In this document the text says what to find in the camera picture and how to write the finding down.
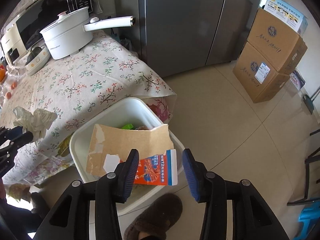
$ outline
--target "pot lid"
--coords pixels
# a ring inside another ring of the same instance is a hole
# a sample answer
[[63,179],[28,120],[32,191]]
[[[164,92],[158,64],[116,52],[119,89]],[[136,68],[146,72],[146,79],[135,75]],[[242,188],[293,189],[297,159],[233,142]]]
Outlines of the pot lid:
[[40,33],[42,34],[43,32],[46,32],[47,30],[51,29],[52,27],[58,25],[59,23],[65,21],[66,19],[69,19],[70,17],[74,16],[75,14],[81,12],[81,11],[84,11],[84,10],[88,10],[88,6],[87,7],[83,7],[83,8],[80,8],[76,11],[73,11],[71,13],[68,13],[67,14],[67,11],[64,11],[64,12],[61,12],[60,14],[58,14],[58,19],[55,20],[53,23],[50,23],[47,27],[44,27]]

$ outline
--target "tile floor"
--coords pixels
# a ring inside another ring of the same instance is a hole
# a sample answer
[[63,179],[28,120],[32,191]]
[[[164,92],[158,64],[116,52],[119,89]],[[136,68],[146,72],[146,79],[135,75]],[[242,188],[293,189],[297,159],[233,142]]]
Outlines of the tile floor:
[[[303,162],[319,147],[320,139],[320,134],[309,137],[309,133],[319,125],[290,81],[272,100],[253,104],[232,73],[234,64],[202,67],[165,78],[178,95],[169,128],[208,170],[227,180],[249,179],[292,239],[303,206],[287,207],[286,203],[303,196]],[[315,184],[320,178],[320,166],[314,163],[310,171],[310,193],[314,195],[320,191],[319,184]],[[65,187],[78,178],[75,167],[59,173],[46,182],[43,196],[53,205]],[[188,187],[176,195],[182,199],[184,209],[167,239],[198,239],[204,204],[194,201]],[[140,207],[119,217],[121,232],[146,209]],[[228,203],[229,240],[231,207]],[[90,224],[90,235],[94,239],[94,223]]]

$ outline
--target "blue plastic stool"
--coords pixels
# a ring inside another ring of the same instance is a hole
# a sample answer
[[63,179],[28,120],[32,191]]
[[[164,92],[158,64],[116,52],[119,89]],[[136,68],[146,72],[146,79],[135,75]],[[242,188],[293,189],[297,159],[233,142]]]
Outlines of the blue plastic stool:
[[304,208],[298,218],[298,222],[303,223],[303,228],[299,236],[293,240],[304,240],[307,238],[312,226],[320,217],[320,202],[315,202],[311,206]]

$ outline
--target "foot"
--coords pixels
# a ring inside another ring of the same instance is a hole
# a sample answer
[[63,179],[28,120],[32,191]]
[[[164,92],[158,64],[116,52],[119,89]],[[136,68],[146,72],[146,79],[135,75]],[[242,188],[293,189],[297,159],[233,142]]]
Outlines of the foot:
[[50,211],[44,198],[38,192],[31,193],[31,204],[33,206],[31,212],[38,214],[42,219],[44,219]]
[[124,240],[137,240],[139,232],[166,239],[168,231],[180,218],[182,202],[174,194],[167,193],[156,199],[125,230]]

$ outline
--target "tablecloth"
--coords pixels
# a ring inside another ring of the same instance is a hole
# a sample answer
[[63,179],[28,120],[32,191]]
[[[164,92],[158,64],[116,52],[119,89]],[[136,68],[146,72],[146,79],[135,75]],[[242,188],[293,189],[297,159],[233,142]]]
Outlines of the tablecloth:
[[58,118],[38,147],[32,143],[18,151],[4,184],[34,185],[72,165],[68,150],[72,133],[125,97],[145,99],[160,119],[168,120],[176,95],[144,62],[103,31],[95,32],[76,55],[51,58],[33,76],[25,75],[3,105],[0,126],[13,127],[16,106],[32,113],[46,109]]

